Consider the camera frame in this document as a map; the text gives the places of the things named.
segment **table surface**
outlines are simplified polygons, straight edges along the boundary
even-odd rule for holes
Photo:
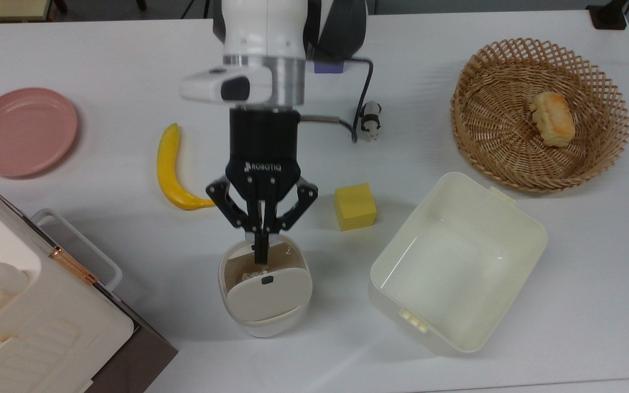
[[[179,211],[157,186],[165,127],[182,126],[178,166],[197,194],[224,172],[228,108],[181,100],[177,82],[221,61],[206,20],[0,25],[0,94],[47,87],[80,117],[75,149],[27,180],[0,177],[25,213],[55,209],[124,270],[117,293],[180,352],[148,390],[430,391],[629,378],[629,144],[601,177],[559,194],[515,192],[457,152],[449,102],[460,70],[494,40],[552,40],[599,65],[629,109],[629,29],[592,29],[584,11],[387,15],[369,19],[359,55],[375,61],[376,142],[302,124],[302,175],[320,197],[287,234],[304,250],[314,293],[282,336],[247,336],[224,310],[222,253],[242,239],[217,209]],[[307,74],[303,114],[352,117],[364,65]],[[450,171],[496,186],[544,224],[549,243],[482,350],[434,356],[367,299],[370,265]],[[368,182],[374,226],[340,232],[336,187]],[[292,196],[287,198],[292,203]]]
[[[0,0],[0,20],[45,20],[50,0]]]

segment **yellow foam cube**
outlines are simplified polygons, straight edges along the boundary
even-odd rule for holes
[[[337,188],[334,209],[339,219],[339,229],[342,231],[369,227],[377,216],[375,201],[367,183]]]

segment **toy banana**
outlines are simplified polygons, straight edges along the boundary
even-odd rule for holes
[[[176,157],[179,152],[181,133],[174,123],[162,134],[157,152],[157,181],[164,196],[177,208],[192,211],[215,206],[210,199],[202,199],[186,191],[176,178]]]

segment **robotiq logo text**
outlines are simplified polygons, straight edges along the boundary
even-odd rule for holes
[[[260,164],[259,162],[245,162],[244,172],[248,171],[281,171],[280,164]]]

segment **wicker basket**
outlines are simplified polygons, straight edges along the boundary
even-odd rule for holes
[[[529,107],[542,92],[562,94],[576,134],[548,147]],[[472,56],[451,102],[453,135],[464,157],[509,187],[552,192],[576,187],[613,165],[627,143],[622,94],[598,67],[531,38],[494,42]]]

